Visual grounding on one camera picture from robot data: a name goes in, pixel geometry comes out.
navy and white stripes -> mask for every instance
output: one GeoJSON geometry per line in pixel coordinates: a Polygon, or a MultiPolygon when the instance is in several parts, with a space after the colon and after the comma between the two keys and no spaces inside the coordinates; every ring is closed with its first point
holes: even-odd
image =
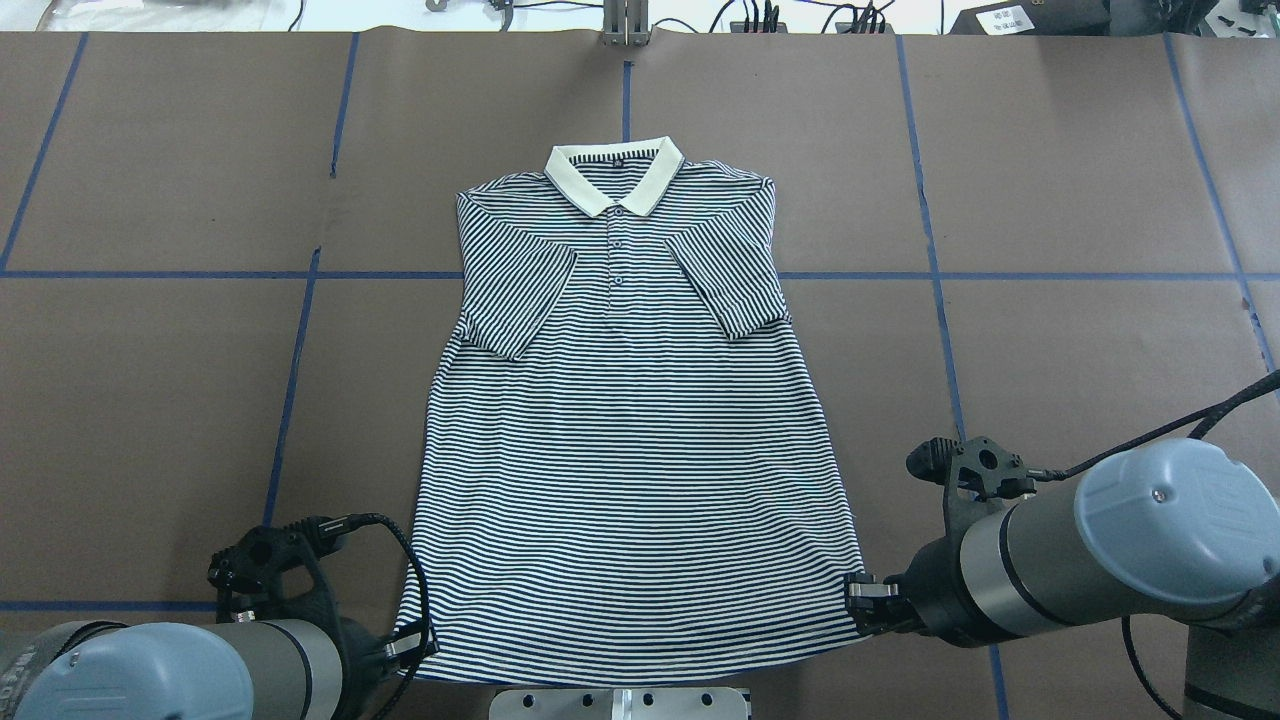
{"type": "MultiPolygon", "coordinates": [[[[543,173],[460,196],[413,528],[424,678],[648,685],[856,639],[861,557],[769,256],[773,184],[667,163],[639,215],[617,201],[662,152],[635,145],[572,158],[614,201],[594,217],[543,173]]],[[[417,597],[410,577],[401,621],[417,597]]]]}

blue tape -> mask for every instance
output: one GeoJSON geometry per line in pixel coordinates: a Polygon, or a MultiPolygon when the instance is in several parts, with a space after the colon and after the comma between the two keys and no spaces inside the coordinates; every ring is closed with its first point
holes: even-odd
{"type": "Polygon", "coordinates": [[[351,49],[347,50],[347,76],[342,81],[342,102],[338,104],[338,122],[333,128],[333,159],[329,161],[329,177],[338,177],[338,150],[342,147],[342,128],[347,123],[347,101],[351,100],[351,78],[356,74],[356,51],[360,49],[360,33],[351,33],[351,49]]]}
{"type": "Polygon", "coordinates": [[[311,268],[307,270],[307,290],[302,295],[302,313],[298,316],[298,334],[293,340],[293,360],[289,364],[289,382],[284,388],[284,410],[280,411],[280,432],[275,436],[275,457],[271,460],[271,480],[266,487],[266,503],[262,507],[262,524],[270,527],[275,515],[275,497],[280,491],[280,471],[284,469],[284,441],[289,436],[289,419],[293,416],[293,398],[298,389],[298,368],[302,365],[302,346],[307,341],[307,322],[311,318],[311,299],[315,296],[316,277],[320,268],[320,249],[311,254],[311,268]]]}
{"type": "Polygon", "coordinates": [[[1178,69],[1178,54],[1174,53],[1174,38],[1165,33],[1165,55],[1169,58],[1169,72],[1174,79],[1174,90],[1178,94],[1178,106],[1183,110],[1183,122],[1187,123],[1187,135],[1192,141],[1192,151],[1196,154],[1196,163],[1199,165],[1201,177],[1204,179],[1204,190],[1208,192],[1210,204],[1213,205],[1213,217],[1217,218],[1217,227],[1222,232],[1222,242],[1226,243],[1226,254],[1231,259],[1231,269],[1235,270],[1235,279],[1240,284],[1240,295],[1249,310],[1249,324],[1253,325],[1253,338],[1262,351],[1262,361],[1267,372],[1275,372],[1276,364],[1271,355],[1271,343],[1267,342],[1262,322],[1258,320],[1258,306],[1253,302],[1253,293],[1249,291],[1249,281],[1245,278],[1244,266],[1240,264],[1240,254],[1235,247],[1235,237],[1231,227],[1226,222],[1226,213],[1222,211],[1222,200],[1217,195],[1217,183],[1208,170],[1208,161],[1204,159],[1204,149],[1201,146],[1199,132],[1196,129],[1196,119],[1192,118],[1190,105],[1187,104],[1187,92],[1183,88],[1183,74],[1178,69]]]}
{"type": "Polygon", "coordinates": [[[320,270],[323,281],[460,281],[461,270],[320,270]]]}
{"type": "Polygon", "coordinates": [[[622,142],[631,142],[631,60],[622,61],[622,142]]]}
{"type": "Polygon", "coordinates": [[[0,612],[214,612],[212,602],[133,600],[9,600],[0,612]]]}
{"type": "Polygon", "coordinates": [[[940,273],[945,281],[1234,281],[1231,273],[940,273]]]}
{"type": "Polygon", "coordinates": [[[785,281],[927,281],[932,273],[910,272],[792,272],[778,273],[785,281]]]}
{"type": "Polygon", "coordinates": [[[1001,720],[1009,720],[1009,694],[1005,692],[1005,664],[1000,657],[1000,646],[987,646],[987,659],[991,660],[991,682],[996,685],[996,712],[1001,720]]]}
{"type": "Polygon", "coordinates": [[[911,102],[911,81],[906,69],[906,46],[902,36],[896,35],[897,69],[902,81],[902,105],[906,108],[906,132],[911,140],[911,163],[915,165],[915,192],[920,202],[920,223],[928,240],[929,277],[933,281],[933,304],[938,313],[938,331],[942,334],[942,361],[947,372],[947,387],[951,391],[951,415],[955,419],[956,433],[965,439],[964,410],[960,407],[960,382],[956,379],[955,354],[951,351],[951,327],[947,323],[946,299],[942,295],[942,272],[938,268],[938,250],[933,241],[933,217],[929,214],[929,200],[924,193],[924,165],[920,163],[920,137],[915,128],[915,105],[911,102]]]}
{"type": "Polygon", "coordinates": [[[298,270],[6,270],[14,279],[306,279],[298,270]]]}
{"type": "Polygon", "coordinates": [[[27,205],[31,202],[31,193],[36,190],[36,179],[40,178],[40,168],[45,165],[45,155],[49,154],[49,145],[54,141],[54,131],[58,129],[58,119],[63,117],[63,108],[67,106],[67,96],[72,92],[72,83],[76,82],[76,72],[79,70],[81,58],[84,56],[84,46],[88,45],[88,33],[82,32],[79,42],[76,44],[76,54],[72,64],[67,68],[67,79],[63,81],[63,91],[58,94],[58,102],[54,105],[54,114],[49,118],[49,127],[45,128],[45,137],[40,141],[40,150],[36,152],[36,161],[31,164],[31,174],[27,176],[27,187],[18,200],[18,209],[13,214],[13,223],[9,224],[9,236],[5,238],[4,250],[0,250],[0,273],[9,266],[9,255],[18,242],[18,232],[22,229],[22,219],[27,215],[27,205]]]}

short sleeve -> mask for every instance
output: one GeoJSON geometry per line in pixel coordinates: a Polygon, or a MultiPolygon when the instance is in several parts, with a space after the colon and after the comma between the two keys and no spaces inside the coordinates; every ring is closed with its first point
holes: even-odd
{"type": "Polygon", "coordinates": [[[462,340],[520,360],[573,273],[571,247],[548,242],[458,195],[462,340]]]}
{"type": "Polygon", "coordinates": [[[741,205],[667,241],[728,340],[791,320],[773,266],[773,181],[741,205]]]}

shirt collar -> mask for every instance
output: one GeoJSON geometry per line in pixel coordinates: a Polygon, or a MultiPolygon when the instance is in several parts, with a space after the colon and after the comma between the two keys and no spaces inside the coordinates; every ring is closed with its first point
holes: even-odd
{"type": "Polygon", "coordinates": [[[561,193],[579,210],[595,218],[612,205],[622,205],[636,215],[648,215],[662,200],[671,178],[676,177],[685,161],[684,152],[669,137],[640,140],[636,142],[616,142],[613,145],[557,145],[547,160],[547,177],[561,193]],[[582,155],[605,156],[623,155],[635,150],[658,150],[653,164],[640,178],[640,183],[622,200],[614,202],[600,192],[582,173],[573,167],[572,159],[582,155]]]}

cable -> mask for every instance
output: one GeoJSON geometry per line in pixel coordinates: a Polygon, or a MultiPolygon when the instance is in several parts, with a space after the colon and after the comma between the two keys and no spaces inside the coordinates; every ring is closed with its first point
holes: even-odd
{"type": "Polygon", "coordinates": [[[1129,655],[1129,666],[1133,667],[1133,674],[1138,675],[1138,682],[1142,683],[1142,689],[1147,691],[1147,697],[1165,711],[1165,715],[1174,720],[1183,720],[1181,714],[1160,697],[1156,687],[1147,679],[1147,673],[1143,671],[1142,662],[1138,661],[1138,651],[1133,647],[1133,619],[1129,615],[1120,619],[1120,637],[1124,638],[1124,651],[1129,655]]]}
{"type": "MultiPolygon", "coordinates": [[[[369,524],[369,525],[378,524],[390,530],[390,533],[396,536],[396,542],[399,543],[401,550],[403,550],[404,555],[408,556],[410,565],[412,565],[413,568],[413,577],[417,578],[419,611],[422,614],[422,619],[426,620],[426,625],[421,630],[422,637],[420,642],[424,643],[428,642],[430,639],[429,633],[431,629],[431,618],[428,614],[429,603],[426,598],[426,570],[422,569],[422,561],[419,560],[417,553],[413,552],[412,546],[410,546],[408,539],[404,537],[404,533],[401,532],[399,525],[397,525],[396,521],[388,518],[387,515],[383,515],[381,512],[365,512],[361,515],[353,515],[352,518],[356,518],[357,519],[356,521],[360,524],[369,524]]],[[[413,682],[413,678],[417,675],[417,671],[422,667],[422,660],[425,657],[426,657],[425,652],[420,652],[417,655],[417,657],[413,660],[413,666],[404,673],[404,678],[402,678],[399,684],[396,685],[396,692],[393,692],[392,696],[387,698],[387,702],[383,703],[383,707],[379,708],[379,711],[374,715],[372,720],[383,720],[392,711],[392,708],[396,707],[396,703],[399,702],[399,698],[404,694],[404,692],[408,689],[410,683],[413,682]]]]}
{"type": "Polygon", "coordinates": [[[298,23],[302,22],[302,10],[305,10],[306,6],[307,0],[298,0],[298,14],[293,18],[293,22],[289,23],[289,29],[284,32],[293,32],[293,28],[298,27],[298,23]]]}
{"type": "Polygon", "coordinates": [[[728,6],[732,5],[733,3],[737,3],[737,0],[726,0],[726,3],[721,5],[719,12],[716,13],[716,19],[712,20],[710,29],[708,29],[707,32],[716,32],[716,26],[719,24],[719,19],[722,15],[724,15],[724,10],[728,10],[728,6]]]}
{"type": "Polygon", "coordinates": [[[1204,436],[1213,429],[1213,425],[1225,418],[1228,413],[1277,388],[1280,388],[1280,370],[1271,373],[1270,375],[1220,402],[1213,407],[1213,411],[1206,415],[1204,419],[1196,425],[1196,429],[1193,429],[1187,437],[1192,439],[1203,439],[1204,436]]]}
{"type": "Polygon", "coordinates": [[[1111,450],[1107,450],[1106,452],[1094,455],[1093,457],[1089,457],[1084,462],[1080,462],[1079,465],[1069,470],[1046,470],[1046,477],[1043,479],[1052,482],[1052,480],[1065,480],[1068,478],[1074,478],[1075,475],[1079,475],[1080,473],[1088,470],[1089,468],[1093,468],[1094,465],[1106,460],[1107,457],[1111,457],[1112,455],[1124,452],[1126,450],[1133,450],[1139,445],[1146,445],[1160,436],[1169,434],[1176,430],[1178,428],[1194,423],[1196,420],[1203,420],[1203,421],[1199,425],[1196,425],[1196,429],[1192,430],[1192,433],[1188,437],[1193,439],[1202,439],[1204,434],[1208,433],[1208,430],[1219,423],[1219,420],[1226,416],[1228,413],[1235,410],[1236,407],[1244,405],[1245,402],[1249,402],[1251,400],[1257,400],[1258,397],[1262,397],[1263,395],[1274,389],[1280,389],[1280,370],[1276,370],[1266,375],[1261,380],[1251,384],[1249,387],[1242,389],[1240,392],[1233,395],[1231,397],[1224,400],[1222,402],[1219,402],[1216,405],[1210,405],[1208,407],[1202,407],[1192,413],[1190,415],[1184,415],[1174,420],[1172,423],[1166,423],[1151,430],[1149,433],[1144,433],[1139,437],[1130,439],[1129,442],[1117,445],[1111,450]]]}
{"type": "Polygon", "coordinates": [[[827,32],[827,27],[831,24],[832,18],[835,18],[836,13],[844,10],[845,8],[849,8],[850,10],[854,12],[854,22],[858,22],[858,8],[850,5],[849,3],[844,3],[841,5],[836,5],[836,9],[827,15],[827,22],[822,23],[822,29],[818,31],[818,35],[827,32]]]}
{"type": "Polygon", "coordinates": [[[682,24],[682,26],[687,27],[689,29],[691,29],[691,31],[692,31],[694,33],[696,33],[696,32],[698,32],[698,29],[696,29],[696,28],[694,28],[694,26],[691,26],[691,24],[686,23],[685,20],[682,20],[682,19],[680,19],[680,18],[662,18],[660,20],[658,20],[658,22],[653,23],[653,27],[658,27],[658,26],[660,26],[662,23],[680,23],[680,24],[682,24]]]}

